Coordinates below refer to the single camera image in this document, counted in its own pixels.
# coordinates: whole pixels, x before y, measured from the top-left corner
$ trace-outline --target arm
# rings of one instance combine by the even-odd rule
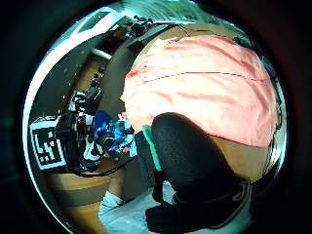
[[[125,183],[125,169],[121,168],[115,173],[109,175],[109,184],[107,191],[116,197],[122,199],[123,186]]]

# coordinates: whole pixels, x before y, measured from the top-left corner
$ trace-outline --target cable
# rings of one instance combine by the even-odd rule
[[[188,32],[187,32],[182,26],[179,26],[179,28],[180,28],[183,32],[185,32],[187,36],[190,37],[190,35],[188,34]]]
[[[109,176],[109,175],[111,175],[111,174],[117,172],[119,169],[125,167],[128,163],[130,163],[131,161],[133,161],[133,160],[135,159],[135,157],[132,157],[132,158],[129,159],[127,162],[125,162],[124,164],[118,166],[117,168],[107,170],[106,172],[100,173],[100,174],[93,174],[93,175],[90,175],[90,174],[83,174],[83,173],[80,173],[80,172],[76,171],[75,169],[71,169],[70,171],[73,172],[74,174],[76,174],[77,176],[80,176],[80,177],[100,177],[100,176]]]
[[[189,35],[184,29],[186,29],[186,30],[191,30],[191,31],[209,31],[209,32],[211,32],[213,35],[226,38],[226,36],[219,35],[219,34],[213,32],[213,31],[211,31],[211,30],[209,30],[209,29],[193,29],[193,28],[187,28],[187,27],[185,27],[185,26],[183,26],[183,25],[179,25],[178,27],[179,27],[181,30],[183,30],[188,36],[190,36],[190,35]],[[240,37],[236,37],[236,38],[242,39],[242,38],[244,38],[244,37],[246,37],[246,35],[243,35],[243,36],[240,36]]]

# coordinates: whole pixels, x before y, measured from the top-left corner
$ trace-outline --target salmon t-shirt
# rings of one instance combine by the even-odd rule
[[[259,57],[212,35],[157,39],[127,74],[121,100],[136,133],[157,115],[177,112],[209,135],[267,147],[277,122]]]

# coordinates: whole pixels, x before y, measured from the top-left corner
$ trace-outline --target blue object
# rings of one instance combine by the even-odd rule
[[[101,127],[95,129],[95,139],[106,133],[112,133],[114,142],[109,151],[121,152],[123,149],[130,150],[130,156],[136,156],[137,148],[134,144],[135,131],[128,121],[110,120],[104,122]]]
[[[125,37],[130,38],[131,36],[132,36],[132,35],[131,35],[130,32],[126,32],[126,33],[125,33]]]
[[[101,128],[105,122],[110,120],[112,120],[112,118],[105,111],[98,110],[95,116],[95,130]]]
[[[99,82],[97,82],[97,81],[94,81],[94,80],[93,80],[93,81],[90,82],[90,86],[91,86],[91,87],[96,88],[96,87],[98,87],[98,85],[99,85]]]

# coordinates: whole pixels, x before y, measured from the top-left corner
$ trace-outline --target colorful object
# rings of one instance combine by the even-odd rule
[[[100,128],[103,123],[112,120],[112,118],[103,110],[98,110],[95,116],[95,130]]]
[[[277,122],[274,89],[256,53],[212,35],[157,39],[127,74],[121,100],[136,133],[177,112],[210,135],[267,147]]]
[[[114,143],[109,151],[128,152],[130,156],[137,155],[137,149],[134,142],[134,129],[128,121],[109,120],[102,124],[100,128],[95,130],[95,138],[98,138],[105,133],[113,134]]]

